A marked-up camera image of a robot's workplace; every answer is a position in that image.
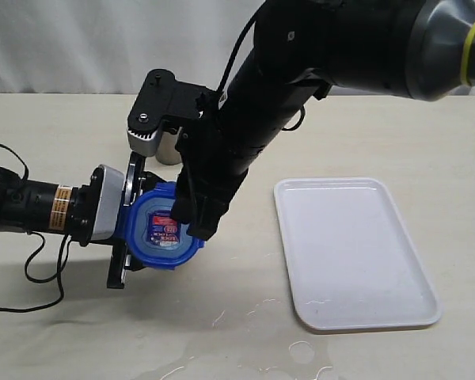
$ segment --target table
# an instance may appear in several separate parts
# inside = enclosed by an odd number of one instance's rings
[[[132,96],[0,95],[0,142],[31,178],[89,181],[125,170]],[[6,152],[0,164],[20,171]],[[147,163],[167,180],[178,167]],[[291,305],[272,189],[289,177],[373,177],[405,219],[444,309],[424,330],[314,335]],[[54,271],[59,237],[32,271]],[[0,234],[0,305],[56,297],[22,266],[36,237]],[[330,97],[282,133],[252,166],[219,232],[175,272],[105,288],[110,250],[73,247],[66,300],[38,313],[0,313],[0,378],[475,380],[475,97],[436,103]]]

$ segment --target yellow ring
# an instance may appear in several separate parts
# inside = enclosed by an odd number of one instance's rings
[[[473,40],[475,39],[475,24],[466,36],[465,45],[462,49],[462,63],[461,63],[461,82],[463,85],[471,86],[468,78],[469,53],[472,50]]]

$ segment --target screw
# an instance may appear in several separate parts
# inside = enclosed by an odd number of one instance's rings
[[[139,115],[139,122],[140,123],[147,123],[148,122],[148,114],[147,113],[142,113],[141,115]]]

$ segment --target silver cylinder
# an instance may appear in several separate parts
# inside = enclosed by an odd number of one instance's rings
[[[174,148],[176,146],[179,132],[172,135],[168,132],[163,132],[158,145],[155,157],[157,161],[163,165],[177,165],[181,163],[180,153]]]

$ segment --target water spill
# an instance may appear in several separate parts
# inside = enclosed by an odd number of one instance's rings
[[[248,313],[227,308],[209,323],[225,328],[197,333],[178,360],[134,380],[174,380],[181,378],[177,376],[180,372],[193,378],[191,372],[208,361],[213,364],[205,370],[211,372],[207,378],[267,380],[274,375],[295,380],[333,380],[336,376],[341,380],[332,370],[328,337],[312,335],[293,324],[288,302],[268,298]]]

